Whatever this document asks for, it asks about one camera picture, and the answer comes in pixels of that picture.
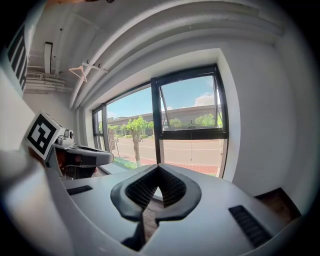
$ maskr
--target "ceiling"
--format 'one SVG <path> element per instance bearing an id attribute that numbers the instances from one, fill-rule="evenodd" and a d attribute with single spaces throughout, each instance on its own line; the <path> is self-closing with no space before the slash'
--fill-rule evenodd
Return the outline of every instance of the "ceiling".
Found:
<path id="1" fill-rule="evenodd" d="M 229 36 L 234 31 L 250 32 L 275 42 L 283 35 L 284 21 L 274 9 L 256 0 L 99 0 L 56 4 L 45 9 L 37 24 L 28 69 L 44 71 L 44 44 L 53 43 L 51 74 L 66 78 L 65 85 L 73 88 L 70 108 L 76 109 L 103 86 L 101 81 L 109 74 L 84 67 L 87 82 L 83 82 L 69 68 L 87 62 L 110 72 L 162 39 L 207 29 Z"/>

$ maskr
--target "window frame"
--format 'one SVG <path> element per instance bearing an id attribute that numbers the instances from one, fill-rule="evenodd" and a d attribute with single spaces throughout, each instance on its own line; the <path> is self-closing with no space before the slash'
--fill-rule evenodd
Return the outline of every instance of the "window frame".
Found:
<path id="1" fill-rule="evenodd" d="M 197 128 L 197 129 L 181 129 L 181 130 L 165 130 L 163 131 L 162 126 L 162 111 L 161 111 L 161 95 L 162 87 L 174 82 L 212 76 L 214 80 L 214 86 L 217 86 L 217 90 L 220 96 L 220 106 L 222 114 L 222 128 Z M 119 95 L 109 99 L 102 103 L 96 109 L 92 111 L 92 124 L 93 124 L 93 135 L 94 145 L 99 146 L 100 140 L 97 139 L 99 136 L 103 136 L 105 150 L 110 151 L 109 146 L 109 135 L 108 135 L 108 117 L 107 108 L 108 104 L 111 104 L 117 100 L 120 100 L 126 96 L 134 94 L 138 91 L 151 87 L 151 100 L 152 100 L 152 115 L 154 125 L 154 147 L 156 162 L 164 163 L 164 140 L 218 140 L 223 139 L 223 155 L 220 167 L 220 172 L 217 177 L 222 178 L 226 166 L 227 154 L 228 154 L 228 138 L 229 138 L 229 118 L 228 118 L 228 107 L 226 93 L 222 78 L 218 69 L 218 65 L 212 64 L 207 66 L 195 67 L 184 69 L 181 71 L 172 72 L 163 76 L 153 77 L 149 81 L 146 81 L 138 86 L 130 88 Z M 214 94 L 215 102 L 217 102 L 217 94 Z M 166 103 L 163 101 L 165 114 L 167 115 Z M 95 122 L 98 120 L 98 111 L 102 110 L 102 129 L 103 133 L 95 133 Z"/>

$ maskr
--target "blue sky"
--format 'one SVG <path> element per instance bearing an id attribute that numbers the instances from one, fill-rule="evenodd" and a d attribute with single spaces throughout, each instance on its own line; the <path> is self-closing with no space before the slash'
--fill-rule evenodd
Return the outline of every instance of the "blue sky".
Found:
<path id="1" fill-rule="evenodd" d="M 212 76 L 170 83 L 164 85 L 162 89 L 168 110 L 213 105 L 215 103 Z M 150 87 L 121 98 L 107 106 L 108 118 L 131 117 L 147 113 L 152 113 Z"/>

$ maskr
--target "road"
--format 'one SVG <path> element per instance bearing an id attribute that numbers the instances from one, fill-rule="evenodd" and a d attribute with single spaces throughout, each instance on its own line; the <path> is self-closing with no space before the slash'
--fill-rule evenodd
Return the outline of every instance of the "road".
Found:
<path id="1" fill-rule="evenodd" d="M 219 140 L 165 140 L 164 162 L 167 164 L 178 165 L 202 173 L 212 173 L 219 164 Z M 139 152 L 141 163 L 155 164 L 156 150 L 155 142 L 151 139 L 144 139 L 139 142 Z M 133 141 L 130 138 L 119 138 L 117 147 L 112 153 L 116 157 L 121 157 L 135 162 L 135 152 Z"/>

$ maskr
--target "clothes hanger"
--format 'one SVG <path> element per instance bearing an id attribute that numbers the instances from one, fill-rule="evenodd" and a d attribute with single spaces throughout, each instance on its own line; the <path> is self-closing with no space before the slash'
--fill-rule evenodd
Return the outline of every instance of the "clothes hanger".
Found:
<path id="1" fill-rule="evenodd" d="M 82 72 L 82 77 L 79 76 L 78 74 L 76 74 L 75 72 L 73 72 L 73 70 L 81 70 L 81 72 Z M 77 77 L 83 79 L 85 82 L 88 82 L 88 81 L 87 81 L 87 78 L 86 78 L 86 75 L 85 75 L 85 72 L 84 72 L 84 66 L 83 66 L 83 65 L 81 65 L 81 66 L 79 66 L 79 67 L 71 67 L 71 68 L 69 68 L 69 71 L 71 71 L 72 73 L 74 73 Z"/>

